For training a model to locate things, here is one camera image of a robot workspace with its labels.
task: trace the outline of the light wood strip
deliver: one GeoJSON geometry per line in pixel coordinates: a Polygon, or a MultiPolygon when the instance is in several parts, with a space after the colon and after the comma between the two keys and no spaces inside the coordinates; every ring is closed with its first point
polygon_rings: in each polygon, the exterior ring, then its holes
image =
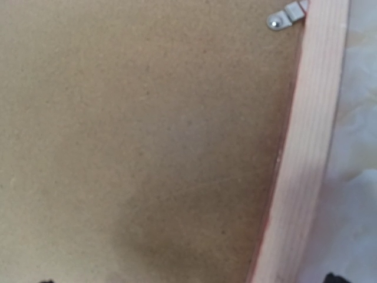
{"type": "Polygon", "coordinates": [[[259,256],[248,282],[293,283],[328,159],[349,0],[312,0],[289,127],[259,256]]]}

